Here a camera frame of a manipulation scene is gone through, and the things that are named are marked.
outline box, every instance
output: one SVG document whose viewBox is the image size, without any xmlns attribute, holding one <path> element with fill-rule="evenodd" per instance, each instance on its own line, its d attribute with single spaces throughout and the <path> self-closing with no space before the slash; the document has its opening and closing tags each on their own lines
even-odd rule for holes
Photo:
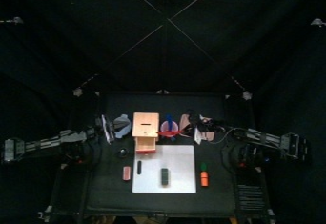
<svg viewBox="0 0 326 224">
<path fill-rule="evenodd" d="M 155 153 L 157 141 L 159 113 L 135 112 L 132 136 L 135 137 L 136 153 Z"/>
</svg>

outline black curtain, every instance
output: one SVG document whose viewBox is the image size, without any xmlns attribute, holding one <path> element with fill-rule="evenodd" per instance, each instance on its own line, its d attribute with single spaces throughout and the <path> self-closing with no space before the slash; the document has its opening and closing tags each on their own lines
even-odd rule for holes
<svg viewBox="0 0 326 224">
<path fill-rule="evenodd" d="M 315 17 L 326 20 L 324 3 L 0 0 L 0 20 L 20 16 L 24 21 L 0 23 L 0 142 L 13 136 L 41 139 L 64 130 L 77 99 L 72 90 L 81 85 L 82 93 L 241 93 L 243 87 L 253 94 L 257 129 L 275 135 L 296 132 L 312 144 L 310 166 L 277 162 L 267 172 L 280 223 L 322 223 L 326 27 L 310 23 Z M 52 162 L 32 160 L 26 169 L 14 169 L 9 182 L 1 172 L 1 190 L 10 190 L 0 216 L 45 207 L 53 178 L 44 180 L 42 172 L 53 173 Z M 30 194 L 38 193 L 24 189 L 30 178 L 44 193 L 34 205 Z"/>
</svg>

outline white paper sheet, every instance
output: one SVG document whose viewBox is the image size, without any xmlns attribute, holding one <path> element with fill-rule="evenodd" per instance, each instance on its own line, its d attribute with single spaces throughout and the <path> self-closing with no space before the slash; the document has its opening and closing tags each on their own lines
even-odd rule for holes
<svg viewBox="0 0 326 224">
<path fill-rule="evenodd" d="M 137 174 L 137 161 L 141 174 Z M 168 169 L 168 185 L 160 183 L 160 169 Z M 133 193 L 195 193 L 195 160 L 192 145 L 156 145 L 156 153 L 136 154 L 133 164 Z"/>
</svg>

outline cable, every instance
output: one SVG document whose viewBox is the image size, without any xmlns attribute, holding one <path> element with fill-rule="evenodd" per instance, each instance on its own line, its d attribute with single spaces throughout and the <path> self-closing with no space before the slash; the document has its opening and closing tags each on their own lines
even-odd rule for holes
<svg viewBox="0 0 326 224">
<path fill-rule="evenodd" d="M 209 143 L 209 144 L 219 144 L 219 143 L 221 143 L 223 140 L 225 139 L 225 137 L 228 136 L 228 134 L 231 133 L 231 131 L 233 131 L 233 130 L 236 130 L 236 129 L 240 129 L 240 128 L 231 128 L 231 129 L 227 131 L 225 135 L 221 137 L 221 139 L 220 139 L 217 142 L 208 142 L 208 143 Z"/>
</svg>

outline black mat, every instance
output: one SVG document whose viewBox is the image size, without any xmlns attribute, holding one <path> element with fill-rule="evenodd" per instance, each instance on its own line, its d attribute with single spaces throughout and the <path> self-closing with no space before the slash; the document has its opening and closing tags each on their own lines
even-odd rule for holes
<svg viewBox="0 0 326 224">
<path fill-rule="evenodd" d="M 110 94 L 102 102 L 102 110 L 110 120 L 125 113 L 132 119 L 135 112 L 159 112 L 160 123 L 169 114 L 177 122 L 187 109 L 213 119 L 225 118 L 225 104 L 228 101 L 219 95 L 148 95 L 148 94 Z M 249 121 L 251 116 L 240 114 L 241 120 Z M 171 140 L 160 139 L 159 144 L 171 144 Z M 177 144 L 193 144 L 188 138 L 176 137 Z M 231 175 L 221 165 L 220 149 L 223 143 L 209 144 L 203 141 L 195 144 L 196 193 L 132 193 L 132 179 L 123 182 L 123 166 L 133 169 L 135 142 L 131 134 L 116 140 L 112 145 L 104 141 L 101 160 L 96 166 L 89 186 L 86 209 L 120 214 L 197 214 L 229 215 L 233 213 L 233 192 Z M 117 150 L 124 147 L 129 154 L 124 159 L 117 158 Z M 200 164 L 207 165 L 208 187 L 200 186 Z"/>
</svg>

